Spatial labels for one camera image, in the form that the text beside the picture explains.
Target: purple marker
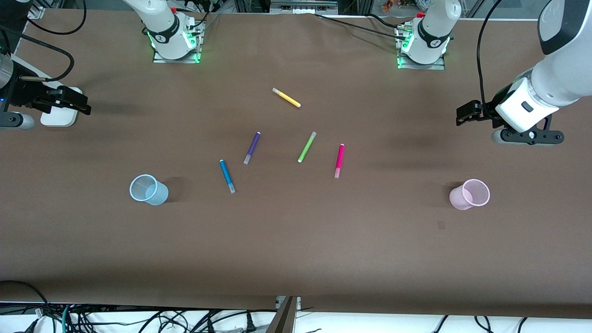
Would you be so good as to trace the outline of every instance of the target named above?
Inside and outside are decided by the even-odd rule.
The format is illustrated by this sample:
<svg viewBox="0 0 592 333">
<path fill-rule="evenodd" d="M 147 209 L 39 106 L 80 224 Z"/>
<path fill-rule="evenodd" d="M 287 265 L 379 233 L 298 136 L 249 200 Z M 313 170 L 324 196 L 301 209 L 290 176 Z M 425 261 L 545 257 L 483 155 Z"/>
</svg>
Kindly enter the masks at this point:
<svg viewBox="0 0 592 333">
<path fill-rule="evenodd" d="M 247 152 L 247 156 L 244 158 L 244 164 L 249 164 L 249 160 L 251 159 L 251 155 L 253 155 L 253 152 L 255 151 L 255 147 L 257 146 L 257 142 L 259 141 L 259 137 L 261 136 L 261 133 L 257 132 L 255 133 L 255 137 L 253 138 L 253 142 L 251 142 L 251 147 L 249 147 L 249 151 Z"/>
</svg>

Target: teal cable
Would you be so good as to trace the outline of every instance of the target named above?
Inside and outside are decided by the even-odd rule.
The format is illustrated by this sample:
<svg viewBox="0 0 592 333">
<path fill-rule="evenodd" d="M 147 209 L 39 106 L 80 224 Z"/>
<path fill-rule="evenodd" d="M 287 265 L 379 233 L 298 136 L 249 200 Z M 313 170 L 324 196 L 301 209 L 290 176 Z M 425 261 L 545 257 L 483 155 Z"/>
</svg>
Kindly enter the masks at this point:
<svg viewBox="0 0 592 333">
<path fill-rule="evenodd" d="M 64 309 L 64 313 L 62 314 L 62 333 L 66 333 L 66 316 L 68 315 L 69 309 L 70 306 L 66 306 L 66 309 Z"/>
</svg>

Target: pink marker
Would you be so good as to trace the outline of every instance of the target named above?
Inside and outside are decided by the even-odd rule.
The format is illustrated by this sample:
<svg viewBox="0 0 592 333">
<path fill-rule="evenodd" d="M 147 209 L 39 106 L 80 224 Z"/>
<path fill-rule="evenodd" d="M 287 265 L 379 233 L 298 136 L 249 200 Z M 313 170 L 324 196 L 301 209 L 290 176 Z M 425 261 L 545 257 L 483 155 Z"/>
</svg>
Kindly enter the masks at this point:
<svg viewBox="0 0 592 333">
<path fill-rule="evenodd" d="M 339 178 L 339 172 L 341 171 L 341 162 L 343 161 L 343 151 L 345 145 L 339 145 L 339 152 L 337 153 L 337 163 L 335 163 L 335 178 Z"/>
</svg>

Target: cup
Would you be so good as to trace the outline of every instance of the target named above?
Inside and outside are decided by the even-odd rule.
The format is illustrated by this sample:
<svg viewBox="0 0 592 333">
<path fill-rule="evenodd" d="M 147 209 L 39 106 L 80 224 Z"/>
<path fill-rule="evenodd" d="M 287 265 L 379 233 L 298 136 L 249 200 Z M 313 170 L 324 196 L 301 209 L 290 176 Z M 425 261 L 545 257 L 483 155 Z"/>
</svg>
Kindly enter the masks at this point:
<svg viewBox="0 0 592 333">
<path fill-rule="evenodd" d="M 130 195 L 135 201 L 158 206 L 169 197 L 169 189 L 151 175 L 139 175 L 130 184 Z"/>
<path fill-rule="evenodd" d="M 485 206 L 489 202 L 489 188 L 484 182 L 469 179 L 450 192 L 450 203 L 458 210 Z"/>
</svg>

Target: cup rim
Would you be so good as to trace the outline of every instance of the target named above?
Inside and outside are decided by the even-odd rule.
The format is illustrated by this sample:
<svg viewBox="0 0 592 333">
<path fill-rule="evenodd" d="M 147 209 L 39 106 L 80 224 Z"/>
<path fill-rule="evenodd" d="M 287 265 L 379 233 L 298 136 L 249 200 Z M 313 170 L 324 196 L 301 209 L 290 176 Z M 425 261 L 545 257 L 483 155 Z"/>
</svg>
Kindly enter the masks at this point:
<svg viewBox="0 0 592 333">
<path fill-rule="evenodd" d="M 478 182 L 480 182 L 480 183 L 481 183 L 483 186 L 485 186 L 485 189 L 487 190 L 487 200 L 486 200 L 484 203 L 481 203 L 481 204 L 476 204 L 476 203 L 473 203 L 473 202 L 471 202 L 469 199 L 467 199 L 467 197 L 465 196 L 465 192 L 464 192 L 463 190 L 465 189 L 465 185 L 466 185 L 468 182 L 470 182 L 470 181 L 478 181 Z M 466 200 L 466 202 L 467 202 L 468 204 L 470 204 L 471 206 L 475 206 L 475 207 L 481 207 L 481 206 L 485 206 L 485 205 L 486 205 L 486 204 L 489 202 L 489 199 L 491 198 L 491 192 L 489 191 L 489 187 L 487 186 L 487 184 L 486 184 L 486 183 L 484 183 L 484 182 L 482 182 L 482 181 L 480 181 L 480 180 L 478 180 L 478 179 L 469 179 L 469 180 L 465 181 L 464 183 L 462 183 L 462 187 L 461 187 L 461 194 L 462 194 L 462 197 L 463 197 L 463 198 Z"/>
<path fill-rule="evenodd" d="M 140 179 L 141 177 L 150 177 L 153 181 L 154 181 L 154 192 L 152 192 L 152 194 L 148 197 L 146 197 L 146 199 L 138 199 L 134 196 L 134 194 L 131 192 L 131 188 L 134 186 L 134 183 Z M 154 197 L 154 195 L 156 194 L 156 191 L 158 190 L 158 181 L 156 180 L 156 178 L 153 175 L 149 175 L 149 174 L 143 174 L 143 175 L 139 175 L 138 177 L 134 178 L 134 180 L 131 181 L 130 184 L 130 196 L 132 199 L 134 199 L 135 201 L 139 201 L 139 202 L 144 202 L 144 201 L 148 201 L 150 199 L 152 199 L 152 197 Z"/>
</svg>

